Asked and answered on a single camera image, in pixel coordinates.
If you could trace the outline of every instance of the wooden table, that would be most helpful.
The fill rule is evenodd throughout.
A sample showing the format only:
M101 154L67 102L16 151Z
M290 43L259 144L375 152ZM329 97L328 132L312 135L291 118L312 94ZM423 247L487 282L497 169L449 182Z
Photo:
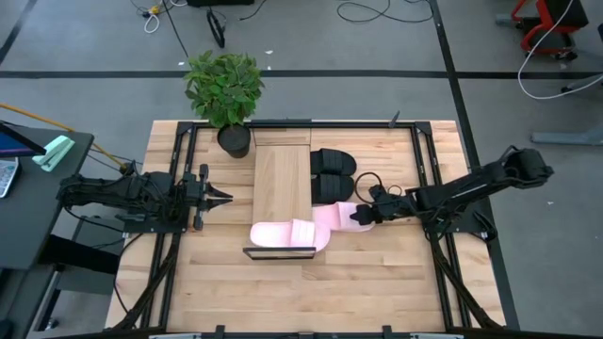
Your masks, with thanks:
M444 182L467 174L454 121L431 121ZM168 171L177 121L155 121L144 171ZM252 246L255 144L309 144L311 151L333 148L350 153L355 175L375 171L385 186L419 186L410 133L401 129L255 130L250 153L233 159L221 150L216 130L197 136L193 172L209 165L213 186L235 200L204 215L204 229L189 224L183 235L171 297L168 331L442 331L429 243L416 218L399 219L361 234L333 233L327 248L312 261L254 262L241 251ZM427 153L422 140L423 153ZM180 162L184 163L187 137ZM376 181L363 179L360 191ZM351 201L359 202L353 196ZM497 286L485 244L456 234L464 283L499 323L504 323ZM146 286L155 235L146 234L123 255L117 285L131 307ZM162 286L157 290L151 324L156 324ZM454 289L450 301L459 325ZM124 316L113 298L107 326Z

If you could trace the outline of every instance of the calculator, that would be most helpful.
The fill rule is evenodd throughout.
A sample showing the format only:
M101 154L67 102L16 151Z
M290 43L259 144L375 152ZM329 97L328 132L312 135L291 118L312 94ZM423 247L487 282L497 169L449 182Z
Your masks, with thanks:
M19 171L19 158L0 159L0 199L5 198Z

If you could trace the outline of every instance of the black desk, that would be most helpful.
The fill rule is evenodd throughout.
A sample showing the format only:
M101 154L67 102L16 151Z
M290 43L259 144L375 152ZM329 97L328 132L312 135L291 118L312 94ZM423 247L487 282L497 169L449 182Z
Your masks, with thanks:
M30 269L38 262L43 245L57 222L59 183L82 168L94 136L37 128L13 129L41 146L58 136L75 141L52 172L42 170L31 158L20 158L21 176L8 196L0 200L0 267Z

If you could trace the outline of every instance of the black floor stripe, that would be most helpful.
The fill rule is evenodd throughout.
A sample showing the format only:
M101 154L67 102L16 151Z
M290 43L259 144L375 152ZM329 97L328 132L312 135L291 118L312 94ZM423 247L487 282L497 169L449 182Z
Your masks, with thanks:
M440 8L437 4L437 0L431 0L433 10L433 23L435 24L435 30L437 32L437 38L440 42L440 49L442 50L442 57L444 58L444 64L448 72L448 81L450 83L450 90L452 91L452 98L459 119L459 125L464 140L464 146L467 153L469 165L471 167L477 167L480 165L480 159L478 157L478 151L471 131L471 125L469 123L469 117L467 115L466 107L464 105L463 93L461 91L461 85L459 84L459 77L454 68L454 62L452 60L452 53L450 52L450 46L448 44L448 38L444 29L444 23L442 21L442 15ZM489 217L490 220L494 220L492 216L492 207L489 199L484 199L480 202L481 211ZM490 257L492 260L492 267L495 272L495 279L497 281L498 294L500 296L500 303L502 306L503 313L505 315L505 322L508 328L512 330L519 330L519 320L517 318L517 312L513 301L513 294L511 292L511 286L509 285L509 277L507 276L506 267L504 265L504 259L502 257L502 251L498 239L491 241L488 246Z
M31 12L31 9L36 6L37 2L38 0L29 0L27 2L27 5L25 5L25 8L21 12L19 20L17 20L15 26L12 27L10 34L8 34L8 38L5 40L4 44L0 48L0 65L2 65L2 62L7 57L8 51L10 51L10 47L12 47L12 44L17 40L19 32L21 32L21 28L24 26L25 21L27 20L27 16Z
M173 79L182 78L186 71L0 71L4 79ZM456 72L456 79L515 80L514 72ZM527 80L575 80L599 73L522 73ZM445 71L391 71L391 70L279 70L262 71L262 77L391 77L414 79L448 79Z

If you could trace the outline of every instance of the black plant pot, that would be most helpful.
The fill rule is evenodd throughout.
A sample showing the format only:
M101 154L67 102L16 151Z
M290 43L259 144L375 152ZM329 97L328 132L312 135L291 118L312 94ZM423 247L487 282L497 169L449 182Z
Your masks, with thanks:
M233 158L241 158L249 152L252 134L241 125L224 126L218 131L218 143Z

